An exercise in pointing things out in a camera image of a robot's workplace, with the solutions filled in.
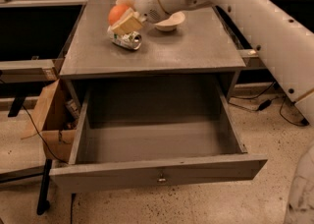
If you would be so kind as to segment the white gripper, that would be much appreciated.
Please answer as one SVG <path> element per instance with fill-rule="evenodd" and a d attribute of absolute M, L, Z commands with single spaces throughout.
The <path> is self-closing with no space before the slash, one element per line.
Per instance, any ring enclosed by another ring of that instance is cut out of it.
<path fill-rule="evenodd" d="M 144 19 L 149 23 L 157 24 L 170 17 L 159 0 L 116 0 L 116 4 L 135 8 L 135 10 L 128 8 L 111 26 L 111 31 L 117 35 L 140 30 Z"/>

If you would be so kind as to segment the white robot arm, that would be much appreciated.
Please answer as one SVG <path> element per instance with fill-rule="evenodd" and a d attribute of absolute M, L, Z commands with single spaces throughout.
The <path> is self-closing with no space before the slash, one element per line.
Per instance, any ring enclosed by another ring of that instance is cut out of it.
<path fill-rule="evenodd" d="M 157 24 L 178 11 L 218 6 L 258 52 L 287 97 L 314 124 L 314 34 L 270 0 L 117 0 L 127 9 L 109 21 L 124 35 Z"/>

